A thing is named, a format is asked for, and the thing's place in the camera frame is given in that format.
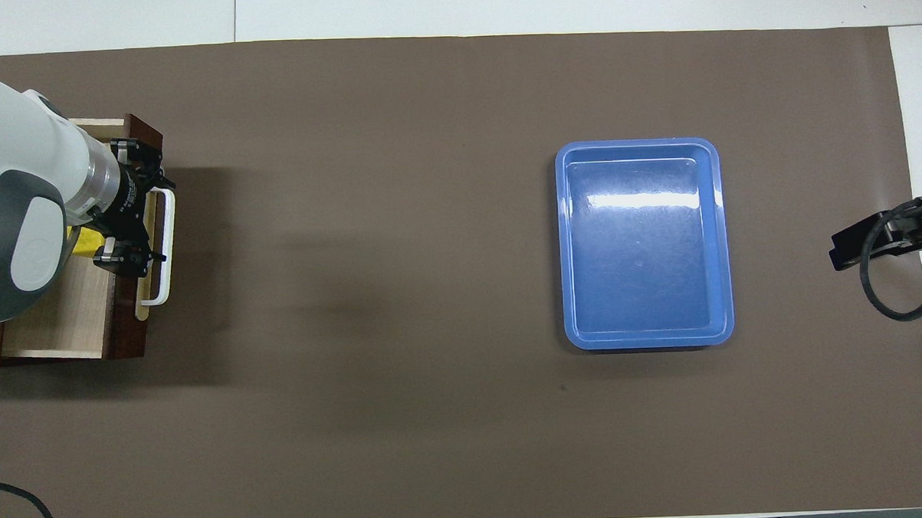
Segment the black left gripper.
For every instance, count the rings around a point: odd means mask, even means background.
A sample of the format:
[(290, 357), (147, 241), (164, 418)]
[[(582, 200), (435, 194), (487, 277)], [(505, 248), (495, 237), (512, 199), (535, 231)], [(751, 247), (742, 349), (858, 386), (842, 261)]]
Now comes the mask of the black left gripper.
[(144, 225), (146, 194), (151, 189), (170, 189), (177, 185), (163, 170), (163, 154), (158, 148), (134, 138), (111, 139), (111, 152), (119, 165), (120, 183), (108, 206), (98, 204), (88, 209), (89, 229), (106, 239), (93, 255), (93, 264), (119, 277), (144, 278), (155, 263), (167, 261), (167, 255), (153, 251), (147, 242)]

